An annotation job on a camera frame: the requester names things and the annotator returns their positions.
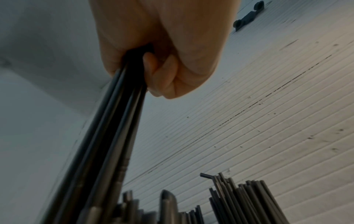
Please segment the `dark stain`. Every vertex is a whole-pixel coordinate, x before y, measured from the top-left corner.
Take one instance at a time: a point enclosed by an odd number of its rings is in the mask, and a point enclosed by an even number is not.
[[[294,40],[293,42],[287,44],[286,46],[282,47],[279,51],[281,51],[281,50],[283,50],[284,48],[286,48],[286,47],[292,45],[293,43],[297,42],[298,40],[299,40],[299,39],[296,39],[296,40]]]

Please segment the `white corrugated wall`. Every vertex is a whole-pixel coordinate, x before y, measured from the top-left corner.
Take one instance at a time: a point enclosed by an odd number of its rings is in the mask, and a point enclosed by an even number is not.
[[[167,189],[215,223],[199,173],[223,172],[265,180],[290,223],[354,223],[354,1],[265,3],[200,89],[147,97],[124,185],[141,208]]]

